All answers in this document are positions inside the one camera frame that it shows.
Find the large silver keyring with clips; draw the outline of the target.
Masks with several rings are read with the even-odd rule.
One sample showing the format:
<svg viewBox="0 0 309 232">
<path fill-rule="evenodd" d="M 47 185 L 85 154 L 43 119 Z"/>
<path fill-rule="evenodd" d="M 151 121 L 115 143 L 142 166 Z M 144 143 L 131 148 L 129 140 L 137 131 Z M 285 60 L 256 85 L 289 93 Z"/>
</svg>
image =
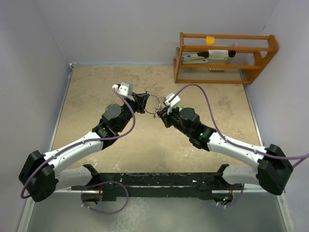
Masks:
<svg viewBox="0 0 309 232">
<path fill-rule="evenodd" d="M 145 112 L 153 118 L 157 117 L 157 113 L 162 109 L 160 99 L 155 95 L 150 95 L 145 105 Z"/>
</svg>

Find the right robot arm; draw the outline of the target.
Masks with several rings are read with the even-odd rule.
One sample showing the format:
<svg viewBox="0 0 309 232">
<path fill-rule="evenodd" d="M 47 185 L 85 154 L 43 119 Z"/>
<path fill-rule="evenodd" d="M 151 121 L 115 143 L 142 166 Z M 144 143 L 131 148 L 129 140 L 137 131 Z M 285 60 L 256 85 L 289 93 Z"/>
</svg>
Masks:
<svg viewBox="0 0 309 232">
<path fill-rule="evenodd" d="M 214 182 L 218 188 L 252 184 L 259 185 L 273 195 L 281 195 L 285 190 L 294 169 L 279 146 L 255 146 L 220 135 L 218 130 L 201 123 L 193 108 L 176 107 L 170 110 L 165 107 L 157 115 L 166 128 L 179 130 L 194 147 L 227 155 L 246 164 L 245 167 L 225 167 L 215 177 Z"/>
</svg>

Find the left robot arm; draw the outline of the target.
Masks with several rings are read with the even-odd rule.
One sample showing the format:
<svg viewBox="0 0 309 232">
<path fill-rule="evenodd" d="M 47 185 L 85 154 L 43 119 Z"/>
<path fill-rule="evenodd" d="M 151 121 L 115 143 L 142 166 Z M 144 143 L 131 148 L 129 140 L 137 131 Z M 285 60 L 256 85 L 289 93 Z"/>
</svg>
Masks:
<svg viewBox="0 0 309 232">
<path fill-rule="evenodd" d="M 144 114 L 150 94 L 129 91 L 127 87 L 113 86 L 113 92 L 122 100 L 123 105 L 110 104 L 99 123 L 82 138 L 59 149 L 41 153 L 31 152 L 18 176 L 23 187 L 21 199 L 32 198 L 40 202 L 55 190 L 66 188 L 67 167 L 82 158 L 102 151 L 118 139 L 129 135 L 134 125 L 123 132 L 129 121 L 136 121 L 135 113 Z"/>
</svg>

